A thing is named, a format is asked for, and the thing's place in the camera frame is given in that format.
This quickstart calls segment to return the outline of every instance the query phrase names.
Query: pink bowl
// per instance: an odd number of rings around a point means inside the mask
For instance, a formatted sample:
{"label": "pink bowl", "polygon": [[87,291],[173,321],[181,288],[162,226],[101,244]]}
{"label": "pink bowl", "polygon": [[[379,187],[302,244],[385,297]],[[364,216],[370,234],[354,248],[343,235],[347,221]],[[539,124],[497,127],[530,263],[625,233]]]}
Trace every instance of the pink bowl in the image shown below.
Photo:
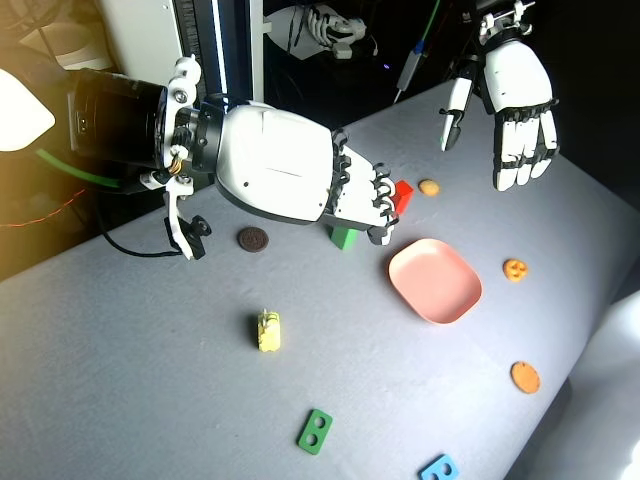
{"label": "pink bowl", "polygon": [[391,283],[429,322],[455,322],[482,296],[478,274],[453,248],[422,239],[397,253],[389,264]]}

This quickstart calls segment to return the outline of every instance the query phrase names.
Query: tabletop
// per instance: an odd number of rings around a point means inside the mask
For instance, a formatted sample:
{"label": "tabletop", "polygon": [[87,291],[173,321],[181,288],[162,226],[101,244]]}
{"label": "tabletop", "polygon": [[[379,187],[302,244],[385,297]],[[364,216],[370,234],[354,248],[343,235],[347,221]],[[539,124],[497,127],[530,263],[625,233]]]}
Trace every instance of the tabletop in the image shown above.
{"label": "tabletop", "polygon": [[[493,119],[473,98],[455,149],[439,150],[450,85],[348,128],[349,145],[414,193],[387,247],[349,251],[319,224],[252,216],[215,188],[185,203],[207,255],[140,259],[96,238],[0,284],[0,478],[415,479],[440,454],[462,479],[500,479],[566,379],[640,249],[640,215],[566,159],[492,187]],[[159,210],[112,232],[166,249]],[[263,228],[267,249],[236,243]],[[450,244],[483,296],[429,324],[391,286],[390,258],[420,238]],[[511,283],[511,257],[529,275]],[[257,348],[257,314],[282,347]],[[516,361],[541,388],[520,392]],[[317,456],[297,438],[318,408]]]}

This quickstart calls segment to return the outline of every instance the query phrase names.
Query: green cable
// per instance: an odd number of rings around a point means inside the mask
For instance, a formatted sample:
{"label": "green cable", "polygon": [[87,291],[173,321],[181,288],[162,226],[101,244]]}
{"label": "green cable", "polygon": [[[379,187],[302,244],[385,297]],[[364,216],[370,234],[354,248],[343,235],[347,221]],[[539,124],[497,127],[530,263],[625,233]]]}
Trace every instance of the green cable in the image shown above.
{"label": "green cable", "polygon": [[87,182],[97,183],[98,185],[102,185],[103,187],[120,188],[120,180],[116,178],[94,175],[93,173],[85,172],[84,170],[80,170],[79,168],[72,167],[71,165],[64,163],[62,160],[54,157],[42,148],[36,150],[36,155],[48,162],[52,167],[55,167],[58,170],[62,170],[69,175],[73,175],[74,177],[86,180]]}
{"label": "green cable", "polygon": [[438,7],[440,6],[440,0],[436,0],[436,4],[433,6],[433,10],[431,11],[431,17],[429,17],[429,22],[427,23],[427,28],[424,29],[424,33],[422,34],[423,42],[426,40],[427,35],[429,35],[429,30],[431,30],[431,25],[433,24],[433,19],[436,18],[436,12],[438,11]]}

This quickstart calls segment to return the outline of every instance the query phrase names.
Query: green domino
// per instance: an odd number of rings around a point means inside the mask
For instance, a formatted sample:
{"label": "green domino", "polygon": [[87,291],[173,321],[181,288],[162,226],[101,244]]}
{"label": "green domino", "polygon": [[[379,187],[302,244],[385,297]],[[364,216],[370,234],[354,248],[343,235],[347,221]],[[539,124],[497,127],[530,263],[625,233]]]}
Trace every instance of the green domino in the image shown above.
{"label": "green domino", "polygon": [[333,418],[330,415],[321,410],[311,410],[307,425],[298,439],[298,446],[311,455],[317,455],[322,448],[327,433],[329,433],[331,422],[333,422]]}
{"label": "green domino", "polygon": [[333,227],[331,241],[341,250],[351,248],[358,237],[358,230],[346,227]]}

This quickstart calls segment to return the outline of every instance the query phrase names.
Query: robotic hand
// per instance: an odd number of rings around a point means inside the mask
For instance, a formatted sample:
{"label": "robotic hand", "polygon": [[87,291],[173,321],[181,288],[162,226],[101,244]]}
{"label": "robotic hand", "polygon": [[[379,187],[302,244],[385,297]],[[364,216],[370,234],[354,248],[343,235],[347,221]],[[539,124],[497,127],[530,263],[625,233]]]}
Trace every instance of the robotic hand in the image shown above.
{"label": "robotic hand", "polygon": [[180,201],[194,192],[187,162],[215,173],[223,196],[250,212],[366,230],[374,244],[389,243],[398,218],[382,164],[346,147],[341,132],[268,105],[213,95],[195,108],[193,58],[178,60],[167,87],[90,70],[70,75],[47,57],[19,71],[24,52],[15,58],[13,74],[0,63],[0,101],[15,107],[0,115],[0,158],[62,146],[70,158],[140,167],[120,193],[164,188],[170,242],[188,259],[205,254],[201,237],[211,228],[181,215]]}
{"label": "robotic hand", "polygon": [[359,18],[346,19],[333,13],[325,5],[315,5],[307,14],[307,27],[311,36],[327,50],[333,44],[351,45],[364,38],[367,27]]}
{"label": "robotic hand", "polygon": [[549,76],[533,50],[520,41],[532,30],[521,20],[534,3],[517,0],[512,10],[483,16],[478,33],[481,55],[465,60],[449,105],[440,110],[446,116],[441,141],[445,151],[460,135],[460,122],[479,82],[487,113],[495,115],[494,184],[499,191],[538,178],[559,150],[551,113],[557,100]]}

